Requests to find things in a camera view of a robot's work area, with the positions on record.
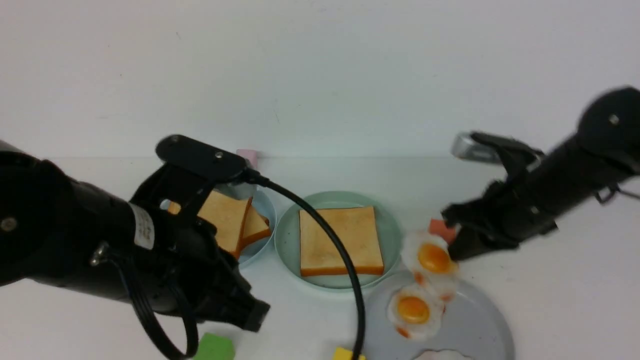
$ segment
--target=light blue plate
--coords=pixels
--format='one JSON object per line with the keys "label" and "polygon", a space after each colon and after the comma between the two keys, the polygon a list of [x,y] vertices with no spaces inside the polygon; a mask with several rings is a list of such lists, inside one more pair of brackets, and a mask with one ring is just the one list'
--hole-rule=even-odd
{"label": "light blue plate", "polygon": [[[376,215],[376,230],[380,242],[385,271],[380,275],[358,275],[362,287],[370,287],[381,281],[400,257],[403,234],[394,217],[377,201],[352,192],[322,192],[305,197],[314,209],[343,209],[373,206]],[[282,263],[297,278],[323,290],[349,291],[348,275],[307,276],[300,275],[300,207],[291,206],[280,219],[276,228],[275,248]]]}
{"label": "light blue plate", "polygon": [[515,360],[507,321],[484,293],[465,281],[460,282],[456,297],[447,304],[435,337],[412,341],[398,334],[387,317],[387,307],[400,288],[414,283],[409,271],[396,272],[367,296],[363,354],[368,360],[412,360],[425,350],[456,350],[474,360]]}
{"label": "light blue plate", "polygon": [[257,190],[253,194],[252,206],[258,211],[258,213],[267,219],[269,219],[269,228],[271,229],[271,236],[260,239],[255,243],[245,247],[240,253],[238,259],[239,267],[245,268],[249,264],[253,263],[260,254],[266,251],[268,245],[271,243],[271,239],[275,234],[275,228],[278,222],[278,215],[276,209],[271,202],[271,199],[264,192]]}

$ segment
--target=white table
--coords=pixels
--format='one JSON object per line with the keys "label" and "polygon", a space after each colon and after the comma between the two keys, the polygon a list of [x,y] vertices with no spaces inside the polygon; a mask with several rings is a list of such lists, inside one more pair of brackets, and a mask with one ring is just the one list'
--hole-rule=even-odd
{"label": "white table", "polygon": [[[160,162],[152,158],[54,160],[71,176],[128,199]],[[263,174],[299,195],[351,190],[379,200],[405,229],[425,227],[450,202],[478,196],[497,167],[449,158],[266,158]],[[279,214],[290,202],[269,194]],[[635,359],[640,353],[640,203],[591,200],[558,223],[560,231],[462,264],[463,277],[484,290],[513,331],[517,358]],[[258,334],[205,323],[228,336],[236,359],[329,360],[355,337],[352,294],[315,290],[279,262],[273,249],[243,275],[271,304]],[[25,280],[0,288],[3,359],[160,359],[130,305]],[[182,323],[161,319],[184,343]]]}

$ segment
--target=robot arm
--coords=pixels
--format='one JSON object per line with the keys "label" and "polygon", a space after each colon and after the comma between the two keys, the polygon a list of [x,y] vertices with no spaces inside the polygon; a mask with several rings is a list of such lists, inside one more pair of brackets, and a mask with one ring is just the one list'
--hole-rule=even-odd
{"label": "robot arm", "polygon": [[622,192],[618,185],[640,174],[640,92],[629,87],[599,97],[577,132],[546,156],[513,139],[483,133],[466,139],[454,146],[457,156],[502,163],[507,177],[482,197],[442,211],[448,226],[461,226],[449,247],[454,260],[516,249],[555,230],[555,219],[590,196],[604,204]]}
{"label": "robot arm", "polygon": [[[0,286],[29,278],[129,302],[166,358],[193,357],[197,322],[258,331],[269,311],[251,295],[236,259],[218,247],[214,224],[197,217],[214,188],[249,196],[259,184],[309,212],[338,249],[358,309],[357,358],[364,342],[360,283],[346,249],[318,212],[230,152],[173,135],[160,141],[156,153],[164,165],[127,202],[68,177],[50,161],[0,143]],[[163,209],[167,200],[181,205],[178,214]],[[154,313],[182,317],[185,353]]]}

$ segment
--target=yellow block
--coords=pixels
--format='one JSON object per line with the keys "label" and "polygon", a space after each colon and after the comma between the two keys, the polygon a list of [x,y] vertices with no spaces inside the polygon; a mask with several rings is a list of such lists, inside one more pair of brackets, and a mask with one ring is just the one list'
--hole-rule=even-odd
{"label": "yellow block", "polygon": [[[351,360],[353,357],[353,353],[345,348],[337,348],[335,349],[335,354],[333,355],[333,360]],[[367,360],[364,355],[360,355],[359,360]]]}

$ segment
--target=fried egg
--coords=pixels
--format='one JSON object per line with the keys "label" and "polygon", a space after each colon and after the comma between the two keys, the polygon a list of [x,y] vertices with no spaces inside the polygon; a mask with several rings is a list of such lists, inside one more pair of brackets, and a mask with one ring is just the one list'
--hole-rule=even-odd
{"label": "fried egg", "polygon": [[401,252],[415,282],[443,302],[454,298],[460,281],[458,264],[451,260],[447,247],[441,237],[420,231],[404,238]]}
{"label": "fried egg", "polygon": [[414,360],[473,360],[455,350],[425,351]]}
{"label": "fried egg", "polygon": [[444,304],[417,284],[405,286],[391,297],[387,317],[396,331],[410,340],[424,341],[440,330]]}

